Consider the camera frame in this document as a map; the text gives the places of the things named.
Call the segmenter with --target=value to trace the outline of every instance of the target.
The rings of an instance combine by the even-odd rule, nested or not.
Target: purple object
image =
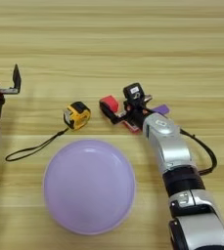
[[[98,234],[117,227],[128,215],[134,194],[130,163],[118,149],[101,141],[65,146],[45,173],[49,212],[76,233]]]
[[[159,105],[153,108],[153,111],[160,113],[160,114],[167,114],[170,111],[170,109],[167,105],[164,104],[164,105]]]

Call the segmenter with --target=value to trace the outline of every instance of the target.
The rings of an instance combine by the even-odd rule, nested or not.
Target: tape measure
[[[83,102],[70,104],[64,110],[64,121],[71,130],[82,128],[90,119],[91,110]]]
[[[67,127],[64,130],[59,131],[57,134],[38,146],[24,148],[7,155],[6,161],[16,161],[31,156],[50,144],[57,137],[63,135],[68,131],[68,129],[78,130],[82,128],[85,124],[87,124],[90,117],[91,110],[83,102],[75,102],[70,104],[67,109],[64,110],[64,121],[67,124]]]

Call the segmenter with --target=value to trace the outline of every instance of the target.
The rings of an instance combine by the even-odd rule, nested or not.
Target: wooden table
[[[218,169],[204,177],[224,216],[224,1],[0,0],[0,84],[15,63],[22,92],[8,97],[1,119],[0,250],[170,249],[167,195],[148,142],[104,120],[99,98],[139,81],[151,105],[215,151]],[[26,160],[5,155],[35,146],[65,128],[62,109],[83,101],[88,126],[67,133]],[[133,164],[137,197],[129,218],[99,236],[66,231],[49,216],[41,184],[52,156],[66,144],[96,138]],[[210,164],[189,141],[199,166]]]

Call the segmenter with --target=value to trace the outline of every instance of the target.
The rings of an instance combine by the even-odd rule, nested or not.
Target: silver robot arm segment
[[[224,250],[224,221],[205,190],[180,128],[158,113],[146,117],[143,134],[157,156],[169,196],[171,241],[177,250]]]

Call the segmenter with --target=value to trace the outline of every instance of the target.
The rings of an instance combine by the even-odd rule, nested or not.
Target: black wire
[[[141,105],[141,108],[148,111],[149,113],[155,113],[153,110]],[[203,169],[203,170],[199,170],[199,173],[201,176],[210,174],[217,166],[217,158],[215,153],[205,144],[203,143],[200,139],[198,139],[196,137],[196,135],[191,135],[190,133],[188,133],[187,131],[180,129],[180,134],[190,137],[191,139],[193,139],[195,142],[197,142],[209,155],[210,159],[211,159],[211,167],[207,168],[207,169]]]
[[[65,128],[64,130],[58,132],[56,135],[54,135],[53,137],[51,137],[50,139],[48,139],[47,141],[45,141],[43,144],[39,145],[39,146],[32,146],[32,147],[28,147],[28,148],[24,148],[24,149],[21,149],[21,150],[18,150],[18,151],[15,151],[9,155],[6,156],[6,161],[17,161],[17,160],[21,160],[21,159],[24,159],[26,157],[29,157],[31,156],[32,154],[40,151],[41,149],[43,149],[45,146],[47,146],[48,144],[50,144],[53,140],[55,140],[57,137],[63,135],[66,131],[68,130],[68,128]],[[19,153],[23,153],[23,152],[27,152],[27,151],[33,151],[35,150],[34,152],[31,152],[31,153],[28,153],[28,154],[25,154],[25,155],[22,155],[20,157],[16,157],[16,158],[12,158],[12,156],[16,155],[16,154],[19,154]]]

